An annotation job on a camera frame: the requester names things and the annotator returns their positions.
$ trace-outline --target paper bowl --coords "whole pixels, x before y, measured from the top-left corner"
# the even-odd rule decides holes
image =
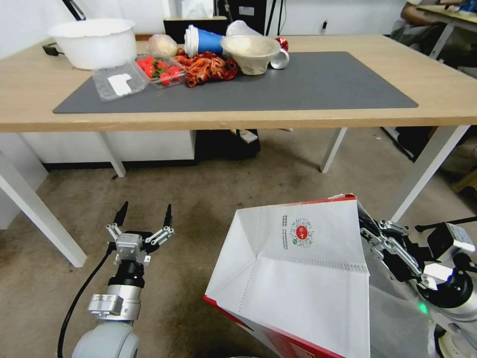
[[[226,36],[220,41],[222,48],[231,54],[246,75],[262,75],[270,59],[280,52],[278,41],[264,36]]]

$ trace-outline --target white table leg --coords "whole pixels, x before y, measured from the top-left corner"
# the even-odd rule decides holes
[[[450,23],[447,24],[446,27],[444,28],[444,31],[442,31],[442,34],[439,37],[439,40],[437,40],[436,44],[434,45],[434,48],[432,49],[431,54],[429,55],[431,59],[434,59],[434,60],[437,59],[442,49],[444,48],[444,45],[446,44],[447,40],[451,36],[452,31],[454,31],[454,25]]]
[[[346,133],[347,129],[348,128],[336,128],[336,130],[334,131],[331,143],[329,144],[329,147],[326,151],[326,154],[324,155],[323,161],[319,168],[322,173],[328,173],[328,169],[333,162],[334,156],[338,151],[339,145],[341,144],[341,141],[343,140],[344,134]]]
[[[124,165],[119,159],[118,153],[116,152],[116,148],[114,148],[113,144],[109,140],[108,135],[106,132],[95,132],[100,142],[105,154],[107,155],[109,161],[113,165],[114,170],[116,171],[118,177],[124,178],[126,176],[126,169]]]
[[[468,125],[437,128],[384,212],[384,219],[399,221],[468,128]]]
[[[86,254],[2,152],[0,152],[0,188],[73,266],[83,266]]]

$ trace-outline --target red logo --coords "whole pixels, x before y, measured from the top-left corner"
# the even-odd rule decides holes
[[[299,227],[297,227],[296,229],[296,233],[297,233],[297,237],[300,239],[300,240],[306,240],[307,237],[308,237],[308,230],[305,226],[303,225],[300,225]]]

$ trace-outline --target wooden table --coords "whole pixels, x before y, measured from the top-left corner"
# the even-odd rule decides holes
[[[417,8],[424,12],[431,20],[447,24],[429,55],[432,59],[437,59],[455,27],[477,32],[477,14],[475,13],[458,11],[459,8],[457,6],[445,9],[444,5],[423,5]]]
[[[120,175],[124,167],[107,131],[234,128],[338,128],[322,168],[329,167],[343,127],[441,126],[407,174],[383,218],[398,220],[470,124],[477,123],[477,81],[379,35],[289,37],[292,52],[347,51],[419,104],[417,108],[298,111],[54,114],[90,75],[34,46],[0,61],[0,132],[93,131]],[[0,155],[0,187],[75,266],[86,255],[17,170]]]

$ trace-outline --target plastic bag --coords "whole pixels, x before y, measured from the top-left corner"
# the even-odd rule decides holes
[[[227,27],[227,36],[237,36],[237,35],[258,35],[262,36],[261,33],[256,32],[254,29],[250,28],[245,21],[236,20],[232,22]]]
[[[153,35],[148,40],[149,54],[154,57],[173,57],[177,48],[177,42],[168,35]]]

